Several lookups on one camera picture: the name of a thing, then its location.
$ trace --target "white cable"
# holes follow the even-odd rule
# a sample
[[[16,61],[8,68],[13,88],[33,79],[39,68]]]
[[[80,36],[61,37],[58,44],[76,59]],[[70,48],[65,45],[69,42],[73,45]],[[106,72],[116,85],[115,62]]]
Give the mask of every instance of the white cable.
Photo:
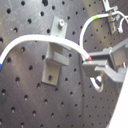
[[[52,43],[56,43],[60,45],[65,45],[79,52],[85,59],[88,59],[90,57],[89,54],[83,48],[81,48],[78,44],[68,39],[64,39],[61,37],[55,37],[55,36],[47,36],[47,35],[24,35],[24,36],[14,39],[4,49],[0,57],[1,66],[6,56],[8,55],[8,53],[11,51],[11,49],[14,48],[16,45],[22,42],[25,42],[25,41],[45,41],[45,42],[52,42]]]
[[[124,22],[124,18],[122,18],[120,21],[120,25],[118,28],[119,33],[123,33],[123,22]]]
[[[121,15],[121,16],[126,20],[126,22],[127,22],[127,24],[128,24],[128,20],[127,20],[126,16],[125,16],[122,12],[120,12],[120,11],[115,11],[115,12],[107,13],[107,14],[98,14],[98,15],[95,15],[95,16],[90,17],[90,18],[85,22],[85,24],[84,24],[84,26],[83,26],[83,28],[82,28],[82,30],[81,30],[80,38],[79,38],[80,47],[83,48],[84,35],[85,35],[85,32],[86,32],[86,30],[87,30],[89,24],[90,24],[92,21],[94,21],[94,20],[96,20],[96,19],[99,19],[99,18],[114,16],[114,15],[117,15],[117,14]]]
[[[91,77],[90,80],[91,80],[92,85],[94,86],[94,88],[97,92],[102,92],[103,91],[103,88],[104,88],[103,83],[101,84],[101,86],[98,86],[96,81],[95,81],[95,78]]]

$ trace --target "gray perforated wall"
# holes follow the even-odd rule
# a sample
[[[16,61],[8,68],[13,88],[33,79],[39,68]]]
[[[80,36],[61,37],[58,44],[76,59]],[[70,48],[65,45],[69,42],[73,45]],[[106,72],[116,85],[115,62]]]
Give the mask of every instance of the gray perforated wall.
[[[127,3],[110,0],[124,14]],[[1,0],[0,53],[21,35],[50,35],[54,15],[68,23],[66,38],[78,43],[85,21],[103,12],[102,0]],[[115,46],[127,37],[125,23],[123,28],[123,34],[111,35],[106,18],[94,21],[84,48],[93,52]],[[107,80],[103,92],[96,92],[74,50],[63,52],[70,65],[61,68],[57,87],[41,83],[47,45],[24,42],[8,54],[0,72],[0,128],[105,128],[119,95],[117,85]]]

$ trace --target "pegboard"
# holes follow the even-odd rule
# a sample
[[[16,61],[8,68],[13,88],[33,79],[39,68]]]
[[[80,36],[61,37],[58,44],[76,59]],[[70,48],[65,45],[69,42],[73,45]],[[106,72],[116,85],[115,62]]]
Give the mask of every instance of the pegboard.
[[[126,0],[111,0],[124,14]],[[16,37],[50,35],[54,15],[68,23],[66,38],[78,43],[85,21],[104,13],[102,0],[0,1],[0,53]],[[112,47],[127,37],[110,35],[107,19],[93,22],[84,38],[88,52]],[[74,50],[64,50],[69,67],[62,67],[57,87],[41,83],[47,42],[24,42],[7,56],[0,72],[0,128],[105,128],[119,95],[117,85],[105,81],[97,93]]]

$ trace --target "metal bracket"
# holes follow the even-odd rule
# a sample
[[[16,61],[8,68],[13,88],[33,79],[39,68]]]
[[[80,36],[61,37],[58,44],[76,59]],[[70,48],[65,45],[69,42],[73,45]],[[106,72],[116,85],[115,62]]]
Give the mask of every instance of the metal bracket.
[[[67,31],[67,23],[54,16],[51,35],[65,38]],[[44,71],[42,76],[42,82],[56,86],[58,83],[58,77],[61,66],[69,65],[69,58],[62,55],[63,48],[71,50],[64,45],[57,45],[53,43],[48,44],[46,59],[44,63]]]
[[[118,10],[118,6],[110,7],[109,1],[108,0],[102,0],[104,4],[105,11],[108,13],[114,12]],[[120,18],[119,15],[115,16],[114,18],[112,16],[108,17],[108,23],[109,23],[109,29],[111,34],[114,34],[116,31],[115,23],[114,21],[118,21]]]
[[[118,69],[118,66],[128,61],[128,38],[113,48],[89,54],[92,60],[82,65],[88,77],[101,76],[103,79],[110,78],[116,83],[123,83],[126,68]]]

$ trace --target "red tip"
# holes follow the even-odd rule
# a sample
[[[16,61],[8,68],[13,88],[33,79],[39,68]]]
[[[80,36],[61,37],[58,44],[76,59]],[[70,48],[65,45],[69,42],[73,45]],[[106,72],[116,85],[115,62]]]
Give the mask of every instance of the red tip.
[[[92,60],[92,57],[91,57],[91,56],[89,56],[89,57],[88,57],[88,60]]]

